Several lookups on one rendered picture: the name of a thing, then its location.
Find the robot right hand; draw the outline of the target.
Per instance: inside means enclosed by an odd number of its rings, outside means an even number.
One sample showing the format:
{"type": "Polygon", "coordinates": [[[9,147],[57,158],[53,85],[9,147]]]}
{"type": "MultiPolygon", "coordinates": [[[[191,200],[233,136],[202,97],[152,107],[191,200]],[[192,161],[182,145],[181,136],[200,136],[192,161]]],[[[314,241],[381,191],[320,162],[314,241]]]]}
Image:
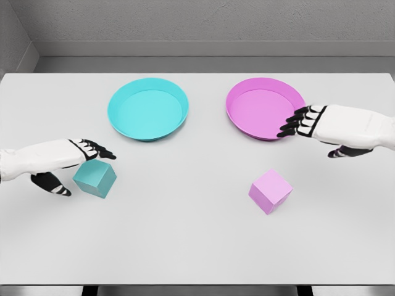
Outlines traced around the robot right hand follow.
{"type": "Polygon", "coordinates": [[[380,115],[342,105],[308,105],[294,112],[280,127],[278,138],[300,135],[338,145],[329,158],[356,157],[378,145],[380,115]]]}

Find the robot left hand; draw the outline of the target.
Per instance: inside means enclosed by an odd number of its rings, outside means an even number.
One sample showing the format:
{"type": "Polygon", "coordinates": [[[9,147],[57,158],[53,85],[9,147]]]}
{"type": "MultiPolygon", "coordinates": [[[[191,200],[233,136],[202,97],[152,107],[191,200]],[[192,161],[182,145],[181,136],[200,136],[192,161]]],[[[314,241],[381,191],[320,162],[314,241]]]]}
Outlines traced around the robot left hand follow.
{"type": "Polygon", "coordinates": [[[115,160],[113,152],[89,139],[58,139],[34,144],[15,153],[15,172],[30,174],[31,181],[47,192],[70,196],[71,192],[52,173],[96,158],[115,160]]]}

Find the teal cube block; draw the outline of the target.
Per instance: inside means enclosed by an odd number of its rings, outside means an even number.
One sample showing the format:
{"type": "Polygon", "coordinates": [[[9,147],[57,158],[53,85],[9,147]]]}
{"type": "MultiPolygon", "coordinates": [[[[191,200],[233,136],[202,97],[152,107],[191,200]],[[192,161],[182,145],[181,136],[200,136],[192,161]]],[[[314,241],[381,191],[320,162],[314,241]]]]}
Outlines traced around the teal cube block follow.
{"type": "Polygon", "coordinates": [[[86,193],[105,199],[117,175],[109,163],[89,160],[79,167],[73,176],[77,186],[86,193]]]}

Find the pink round plate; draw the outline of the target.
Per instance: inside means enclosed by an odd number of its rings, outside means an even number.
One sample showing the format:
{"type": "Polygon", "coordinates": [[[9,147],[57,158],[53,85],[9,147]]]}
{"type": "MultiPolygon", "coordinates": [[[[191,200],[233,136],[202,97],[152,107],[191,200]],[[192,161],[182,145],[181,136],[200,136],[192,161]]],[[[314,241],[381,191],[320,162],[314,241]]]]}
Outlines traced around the pink round plate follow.
{"type": "Polygon", "coordinates": [[[234,85],[225,107],[231,122],[244,134],[264,141],[279,138],[280,127],[306,105],[300,93],[274,78],[249,78],[234,85]]]}

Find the pink cube block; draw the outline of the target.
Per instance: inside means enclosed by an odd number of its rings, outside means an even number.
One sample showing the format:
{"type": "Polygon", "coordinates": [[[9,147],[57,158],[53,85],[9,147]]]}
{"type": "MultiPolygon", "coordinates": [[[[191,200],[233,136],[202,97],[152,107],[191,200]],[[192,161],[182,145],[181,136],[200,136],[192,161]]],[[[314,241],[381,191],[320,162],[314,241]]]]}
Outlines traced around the pink cube block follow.
{"type": "Polygon", "coordinates": [[[279,173],[270,169],[251,184],[248,195],[269,215],[288,198],[292,190],[293,187],[279,173]]]}

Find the cyan round plate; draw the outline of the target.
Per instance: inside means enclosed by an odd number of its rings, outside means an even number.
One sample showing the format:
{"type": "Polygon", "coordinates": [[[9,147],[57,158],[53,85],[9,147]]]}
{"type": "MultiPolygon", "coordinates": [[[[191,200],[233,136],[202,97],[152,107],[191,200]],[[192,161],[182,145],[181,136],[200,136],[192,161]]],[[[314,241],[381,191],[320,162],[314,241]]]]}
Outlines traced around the cyan round plate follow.
{"type": "Polygon", "coordinates": [[[155,141],[177,130],[188,111],[188,97],[179,85],[163,78],[142,78],[114,93],[107,117],[120,134],[139,141],[155,141]]]}

